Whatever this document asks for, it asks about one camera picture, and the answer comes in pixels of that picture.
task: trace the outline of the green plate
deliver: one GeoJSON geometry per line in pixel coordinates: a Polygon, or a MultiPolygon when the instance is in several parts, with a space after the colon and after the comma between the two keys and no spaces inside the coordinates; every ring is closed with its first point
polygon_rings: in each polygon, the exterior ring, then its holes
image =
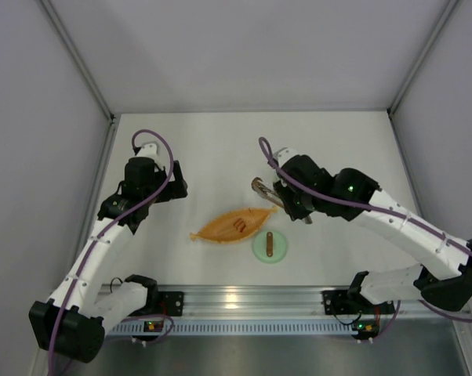
{"type": "Polygon", "coordinates": [[[264,230],[257,234],[253,239],[252,250],[255,257],[266,264],[275,264],[280,262],[285,256],[288,245],[286,238],[278,231],[264,230]],[[267,256],[266,244],[267,244],[267,233],[273,233],[273,255],[267,256]]]}

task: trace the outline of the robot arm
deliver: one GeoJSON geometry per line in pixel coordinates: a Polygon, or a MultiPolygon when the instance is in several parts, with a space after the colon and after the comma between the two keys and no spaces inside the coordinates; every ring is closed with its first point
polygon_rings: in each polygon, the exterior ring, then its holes
{"type": "Polygon", "coordinates": [[[89,239],[71,271],[47,302],[35,302],[31,307],[29,319],[42,349],[48,350],[56,315],[73,283],[75,287],[65,305],[55,351],[85,363],[95,357],[104,337],[116,324],[127,316],[153,313],[156,308],[156,281],[136,275],[126,278],[113,294],[96,302],[108,270],[148,216],[149,207],[153,203],[187,196],[187,184],[179,162],[175,161],[174,180],[168,182],[156,200],[108,228],[113,219],[149,197],[167,178],[156,143],[146,143],[135,152],[136,156],[125,166],[125,178],[119,183],[118,190],[101,204],[89,239]],[[105,234],[98,237],[103,229],[106,229],[105,234]],[[85,267],[78,273],[83,263],[85,267]]]}
{"type": "MultiPolygon", "coordinates": [[[[461,310],[470,299],[472,258],[449,242],[468,247],[472,251],[472,240],[466,241],[445,234],[402,207],[375,180],[358,170],[345,168],[339,174],[331,176],[310,157],[289,148],[279,150],[273,155],[273,159],[288,176],[315,192],[334,197],[338,201],[354,201],[386,209],[385,212],[371,211],[325,201],[296,188],[277,175],[273,194],[279,197],[292,221],[301,219],[305,223],[311,223],[312,212],[342,217],[378,233],[418,262],[409,268],[385,273],[358,273],[347,292],[349,299],[363,306],[392,300],[423,299],[448,311],[461,310]],[[437,237],[436,233],[445,234],[445,239],[437,237]]],[[[262,190],[259,193],[261,196],[266,195],[262,190]]]]}

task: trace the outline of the brown stick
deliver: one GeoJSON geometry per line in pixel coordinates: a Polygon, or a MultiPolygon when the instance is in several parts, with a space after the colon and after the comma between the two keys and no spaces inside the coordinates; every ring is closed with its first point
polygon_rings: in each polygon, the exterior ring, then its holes
{"type": "Polygon", "coordinates": [[[266,236],[266,255],[273,257],[273,233],[271,231],[266,236]]]}

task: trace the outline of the metal frame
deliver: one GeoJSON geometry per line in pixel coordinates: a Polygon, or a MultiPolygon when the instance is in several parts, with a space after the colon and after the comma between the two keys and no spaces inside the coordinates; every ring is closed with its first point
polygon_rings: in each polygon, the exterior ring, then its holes
{"type": "Polygon", "coordinates": [[[111,157],[112,146],[114,145],[116,131],[118,129],[120,120],[121,115],[118,115],[114,118],[114,120],[111,121],[109,128],[107,129],[107,133],[102,145],[102,150],[100,152],[98,165],[96,166],[95,179],[92,181],[89,197],[85,202],[86,211],[82,220],[81,229],[79,230],[78,242],[76,243],[76,247],[72,250],[70,257],[67,258],[66,270],[71,269],[72,264],[74,264],[79,252],[85,246],[92,230],[93,220],[95,219],[96,210],[98,208],[97,200],[100,195],[100,189],[102,188],[103,178],[105,176],[105,171],[107,170],[107,164],[109,163],[109,158],[111,157]]]}
{"type": "MultiPolygon", "coordinates": [[[[147,321],[118,324],[109,333],[113,337],[164,334],[172,324],[165,322],[160,331],[146,331],[147,321]]],[[[169,335],[353,335],[357,332],[335,320],[175,320],[169,335]]]]}
{"type": "Polygon", "coordinates": [[[412,199],[414,200],[414,204],[416,204],[416,211],[417,214],[424,219],[426,219],[427,214],[425,212],[424,206],[423,206],[423,201],[421,199],[421,194],[419,192],[419,189],[417,187],[415,175],[412,172],[412,169],[410,168],[410,165],[408,163],[408,157],[407,153],[405,151],[405,148],[403,146],[403,143],[401,142],[401,136],[398,128],[396,125],[394,125],[393,119],[390,116],[390,111],[387,111],[388,113],[388,118],[390,119],[391,123],[391,129],[393,130],[393,136],[396,141],[396,145],[398,147],[398,153],[400,154],[400,159],[403,164],[403,169],[405,170],[405,175],[407,176],[408,184],[410,185],[410,191],[412,194],[412,199]]]}
{"type": "Polygon", "coordinates": [[[90,73],[85,61],[82,59],[82,56],[76,48],[75,43],[72,41],[71,36],[67,32],[67,28],[64,26],[64,23],[58,15],[58,12],[56,11],[55,7],[51,3],[51,0],[36,0],[36,2],[39,4],[41,11],[44,13],[49,23],[53,27],[55,34],[60,38],[62,45],[67,50],[69,57],[74,62],[74,65],[78,69],[81,78],[86,83],[86,86],[88,87],[89,91],[92,93],[93,98],[102,110],[103,115],[107,118],[109,122],[112,122],[112,120],[114,119],[114,115],[111,113],[111,109],[107,105],[107,102],[104,99],[102,92],[96,84],[95,79],[90,73]]]}
{"type": "MultiPolygon", "coordinates": [[[[182,291],[181,320],[332,320],[325,314],[322,292],[334,286],[159,286],[160,291],[182,291]]],[[[110,294],[108,284],[100,289],[99,298],[110,294]]],[[[459,314],[469,317],[469,310],[459,314]]],[[[343,319],[354,319],[343,316],[343,319]]],[[[419,302],[403,302],[398,317],[402,319],[441,319],[419,302]]],[[[371,320],[372,315],[362,319],[371,320]]]]}
{"type": "Polygon", "coordinates": [[[462,0],[449,0],[443,8],[443,11],[441,12],[434,26],[431,28],[429,36],[426,38],[426,41],[424,42],[423,47],[421,48],[419,54],[414,60],[414,63],[410,67],[410,70],[405,75],[405,79],[401,83],[400,88],[398,89],[397,94],[388,109],[390,119],[394,116],[396,110],[400,106],[401,101],[404,99],[407,91],[409,90],[410,85],[416,79],[417,74],[420,72],[420,69],[423,66],[423,63],[430,55],[437,40],[442,35],[445,26],[452,18],[454,12],[459,8],[461,2],[462,0]]]}

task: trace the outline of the cable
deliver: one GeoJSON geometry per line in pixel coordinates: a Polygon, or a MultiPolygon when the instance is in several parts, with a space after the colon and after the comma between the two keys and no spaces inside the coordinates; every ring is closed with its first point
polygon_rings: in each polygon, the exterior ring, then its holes
{"type": "Polygon", "coordinates": [[[121,284],[123,284],[123,280],[119,277],[114,277],[113,279],[111,279],[111,282],[109,283],[109,290],[111,290],[111,294],[112,294],[112,284],[114,280],[118,280],[121,284]]]}
{"type": "MultiPolygon", "coordinates": [[[[344,205],[344,206],[350,206],[352,208],[360,208],[363,210],[369,210],[369,211],[374,211],[374,212],[379,212],[379,213],[384,213],[387,215],[392,215],[393,217],[397,217],[399,219],[407,219],[405,214],[399,213],[397,211],[391,211],[390,209],[386,208],[380,208],[378,206],[372,206],[370,204],[362,204],[361,202],[355,202],[355,201],[349,201],[349,200],[341,200],[339,198],[335,197],[330,197],[327,196],[326,194],[316,192],[315,190],[312,190],[311,188],[308,188],[307,186],[304,186],[303,184],[299,183],[296,181],[293,177],[288,175],[286,172],[284,172],[276,163],[276,161],[273,159],[273,150],[270,147],[269,141],[265,137],[259,137],[259,146],[260,149],[262,150],[264,156],[267,159],[267,163],[281,176],[283,177],[288,183],[292,184],[296,188],[299,188],[305,193],[310,194],[311,196],[314,196],[316,198],[319,198],[320,200],[332,202],[333,204],[339,204],[339,205],[344,205]]],[[[465,253],[469,257],[472,258],[472,251],[468,247],[464,247],[463,245],[457,243],[453,239],[447,239],[446,235],[444,233],[440,233],[437,230],[433,229],[432,227],[429,227],[426,223],[422,223],[419,220],[415,218],[410,218],[408,219],[408,222],[413,223],[414,225],[418,226],[419,228],[427,231],[431,235],[434,235],[440,240],[447,240],[447,244],[452,245],[453,247],[459,249],[462,253],[465,253]]],[[[457,317],[457,316],[452,316],[449,315],[445,312],[442,312],[441,310],[437,309],[436,307],[433,307],[429,303],[422,302],[427,308],[431,309],[434,313],[436,313],[439,316],[445,317],[450,320],[455,320],[455,321],[461,321],[464,323],[472,323],[472,319],[466,319],[462,317],[457,317]]]]}
{"type": "MultiPolygon", "coordinates": [[[[173,153],[172,153],[172,149],[170,148],[169,144],[166,142],[165,139],[163,139],[158,133],[154,132],[154,131],[151,131],[149,129],[141,129],[139,130],[138,132],[136,132],[133,137],[132,137],[132,146],[133,147],[136,147],[135,146],[135,139],[136,137],[139,135],[139,134],[142,134],[142,133],[149,133],[153,136],[155,136],[156,138],[158,138],[162,144],[165,146],[166,148],[166,151],[168,152],[168,156],[169,156],[169,163],[170,163],[170,166],[169,166],[169,170],[168,170],[168,174],[166,175],[166,179],[165,181],[163,182],[163,184],[160,185],[160,187],[152,194],[150,195],[148,198],[146,198],[145,200],[141,201],[139,204],[135,205],[134,207],[130,208],[129,210],[125,211],[124,213],[120,214],[116,219],[114,219],[112,222],[110,222],[107,226],[105,226],[103,228],[102,231],[100,231],[98,233],[98,235],[96,235],[96,238],[97,239],[100,239],[113,225],[115,225],[116,223],[118,223],[119,221],[121,221],[123,218],[125,218],[127,215],[130,215],[131,213],[133,213],[135,210],[138,210],[140,208],[142,208],[144,205],[148,204],[149,202],[151,202],[152,200],[154,200],[166,187],[166,185],[168,184],[170,178],[172,177],[172,174],[173,174],[173,153]]],[[[88,259],[89,259],[89,256],[92,254],[93,252],[93,249],[95,248],[96,246],[96,242],[97,240],[94,240],[90,245],[89,245],[89,248],[88,248],[88,251],[85,253],[85,256],[83,257],[82,261],[81,261],[81,264],[79,264],[79,267],[78,267],[78,270],[76,271],[75,273],[75,276],[76,277],[79,277],[81,275],[81,272],[82,270],[85,268],[85,265],[86,263],[88,262],[88,259]]],[[[77,279],[74,278],[72,281],[71,281],[71,284],[67,290],[67,293],[65,294],[65,298],[64,300],[62,301],[62,304],[60,306],[60,309],[58,311],[58,314],[56,315],[56,319],[55,319],[55,324],[53,325],[53,330],[52,330],[52,333],[51,333],[51,338],[49,340],[49,349],[48,349],[48,376],[54,376],[55,375],[55,341],[56,341],[56,335],[58,334],[58,329],[60,327],[60,322],[62,320],[62,316],[64,315],[64,311],[65,311],[65,308],[67,307],[67,304],[69,302],[69,299],[71,298],[72,296],[72,292],[74,291],[75,289],[75,286],[76,286],[76,283],[77,283],[77,279]]]]}
{"type": "Polygon", "coordinates": [[[393,316],[391,317],[390,319],[390,322],[387,323],[387,325],[384,327],[384,329],[382,329],[379,334],[377,335],[377,337],[375,337],[373,339],[373,341],[379,341],[380,338],[385,334],[387,333],[387,331],[389,330],[389,328],[393,325],[394,321],[396,320],[396,317],[398,316],[398,314],[400,313],[400,308],[401,308],[401,301],[398,300],[397,303],[396,303],[396,308],[394,309],[394,313],[393,313],[393,316]]]}
{"type": "Polygon", "coordinates": [[[377,324],[377,326],[379,326],[379,324],[380,324],[380,309],[379,309],[379,307],[375,307],[374,312],[376,314],[376,324],[377,324]]]}
{"type": "Polygon", "coordinates": [[[337,317],[337,315],[333,311],[332,315],[336,318],[337,321],[339,321],[339,324],[344,325],[345,327],[350,327],[361,319],[361,313],[359,313],[356,319],[353,319],[350,323],[344,323],[339,317],[337,317]]]}

